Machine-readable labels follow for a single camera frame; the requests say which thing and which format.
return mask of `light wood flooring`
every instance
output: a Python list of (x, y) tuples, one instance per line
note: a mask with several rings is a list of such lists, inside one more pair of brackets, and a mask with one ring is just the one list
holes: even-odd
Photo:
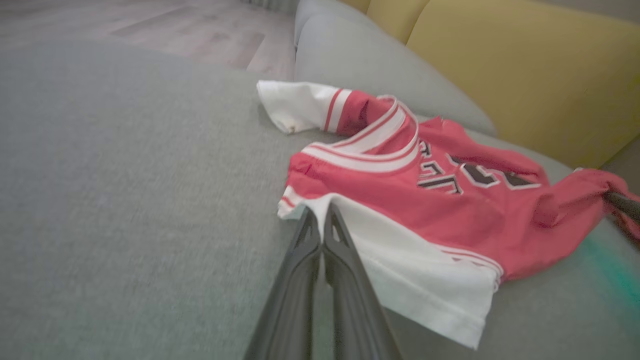
[(0, 0), (0, 52), (65, 37), (293, 77), (293, 17), (241, 0)]

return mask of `red and white shirt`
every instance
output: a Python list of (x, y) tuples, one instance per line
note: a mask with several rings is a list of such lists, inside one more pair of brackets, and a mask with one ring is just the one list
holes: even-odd
[(337, 204), (381, 303), (468, 347), (477, 348), (502, 281), (571, 254), (613, 210), (605, 191), (634, 196), (599, 170), (551, 186), (524, 155), (475, 143), (451, 120), (419, 124), (392, 96), (312, 83), (257, 88), (283, 132), (350, 136), (291, 158), (278, 216), (299, 218), (308, 206), (322, 221)]

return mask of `gray upholstery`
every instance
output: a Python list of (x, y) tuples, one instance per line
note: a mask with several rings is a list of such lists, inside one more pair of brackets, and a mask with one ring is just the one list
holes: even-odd
[[(336, 139), (280, 133), (259, 78), (118, 44), (0, 56), (0, 357), (242, 358), (295, 227), (275, 215), (289, 157)], [(602, 222), (503, 285), (478, 352), (390, 319), (407, 360), (637, 359), (639, 279)], [(314, 360), (333, 358), (320, 290)]]
[(295, 45), (298, 45), (302, 27), (307, 23), (309, 18), (315, 15), (340, 17), (352, 24), (382, 32), (378, 25), (365, 14), (338, 0), (301, 0), (298, 4), (298, 11), (296, 12), (294, 30)]
[(339, 17), (316, 15), (302, 29), (295, 81), (397, 96), (418, 115), (443, 115), (495, 135), (484, 112), (396, 39)]

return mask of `t-shirt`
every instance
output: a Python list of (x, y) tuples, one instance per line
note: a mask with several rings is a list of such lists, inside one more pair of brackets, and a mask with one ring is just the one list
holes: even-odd
[(283, 132), (350, 136), (291, 158), (278, 216), (299, 218), (308, 206), (322, 221), (338, 205), (381, 303), (468, 347), (477, 348), (502, 281), (571, 254), (614, 210), (607, 190), (634, 196), (599, 170), (551, 186), (524, 155), (475, 143), (451, 120), (419, 124), (393, 96), (312, 83), (257, 88)]

